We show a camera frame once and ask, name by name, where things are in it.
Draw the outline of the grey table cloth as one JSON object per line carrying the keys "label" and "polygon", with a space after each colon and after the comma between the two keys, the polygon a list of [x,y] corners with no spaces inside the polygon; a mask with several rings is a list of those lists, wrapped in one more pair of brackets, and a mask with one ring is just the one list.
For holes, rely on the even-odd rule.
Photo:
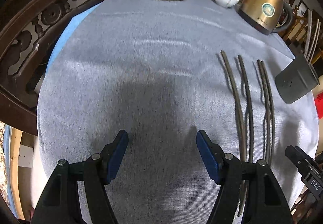
{"label": "grey table cloth", "polygon": [[254,115],[254,160],[263,156],[265,108],[257,61],[270,82],[294,55],[213,0],[105,0],[86,16],[50,65],[38,98],[44,171],[80,162],[120,130],[129,145],[107,194],[119,223],[206,223],[219,187],[196,145],[204,130],[238,156],[227,54],[246,108],[237,57]]}

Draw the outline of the gold electric kettle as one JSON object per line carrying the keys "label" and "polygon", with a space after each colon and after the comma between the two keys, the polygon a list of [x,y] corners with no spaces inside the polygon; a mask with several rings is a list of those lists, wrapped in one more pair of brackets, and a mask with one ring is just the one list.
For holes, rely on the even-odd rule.
{"label": "gold electric kettle", "polygon": [[291,6],[284,0],[243,0],[238,14],[265,35],[286,30],[294,19]]}

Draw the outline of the dark grey utensil holder cup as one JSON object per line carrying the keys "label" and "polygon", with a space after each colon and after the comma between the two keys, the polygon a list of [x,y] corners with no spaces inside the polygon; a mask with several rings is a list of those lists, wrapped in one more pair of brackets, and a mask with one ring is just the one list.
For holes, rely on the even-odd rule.
{"label": "dark grey utensil holder cup", "polygon": [[274,81],[280,97],[286,104],[294,103],[320,84],[313,66],[302,54],[294,58]]}

